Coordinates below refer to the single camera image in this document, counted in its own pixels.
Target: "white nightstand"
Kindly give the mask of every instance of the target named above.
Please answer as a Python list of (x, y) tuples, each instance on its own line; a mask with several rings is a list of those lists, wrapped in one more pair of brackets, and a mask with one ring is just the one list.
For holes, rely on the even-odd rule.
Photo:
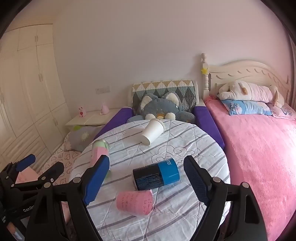
[(85, 117), (75, 116), (70, 120), (66, 126), (71, 128), (72, 126), (103, 126), (106, 125), (119, 111), (120, 109), (110, 109), (106, 115), (100, 115), (101, 111), (89, 111)]
[(196, 106), (205, 106), (205, 103), (202, 99), (200, 99), (199, 103)]

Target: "yellow star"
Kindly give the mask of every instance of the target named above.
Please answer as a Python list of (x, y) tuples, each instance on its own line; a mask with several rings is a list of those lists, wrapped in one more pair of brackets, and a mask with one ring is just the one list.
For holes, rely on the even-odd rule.
[(204, 75), (208, 74), (208, 69), (202, 68), (202, 74)]

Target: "wall outlet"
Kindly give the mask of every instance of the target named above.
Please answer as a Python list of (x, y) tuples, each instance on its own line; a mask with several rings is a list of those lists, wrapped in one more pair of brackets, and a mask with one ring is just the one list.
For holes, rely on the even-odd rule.
[(96, 94), (99, 95), (99, 94), (104, 94), (104, 93), (109, 93), (111, 92), (110, 90), (110, 86), (106, 86), (106, 87), (102, 87), (102, 88), (97, 88), (96, 89)]

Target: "small figurine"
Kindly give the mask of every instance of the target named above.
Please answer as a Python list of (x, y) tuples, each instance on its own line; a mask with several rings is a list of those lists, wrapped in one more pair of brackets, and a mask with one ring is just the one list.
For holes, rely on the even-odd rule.
[(105, 102), (103, 102), (100, 115), (105, 115), (108, 113), (109, 113), (109, 108), (105, 105)]
[(79, 117), (85, 117), (85, 116), (86, 116), (86, 111), (82, 107), (80, 107), (79, 108)]

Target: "pink bedsheet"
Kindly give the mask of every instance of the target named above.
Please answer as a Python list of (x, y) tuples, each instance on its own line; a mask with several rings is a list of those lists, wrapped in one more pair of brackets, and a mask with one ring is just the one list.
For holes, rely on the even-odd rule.
[(225, 142), (231, 183), (251, 185), (268, 240), (275, 241), (296, 209), (296, 121), (230, 116), (220, 100), (206, 106)]

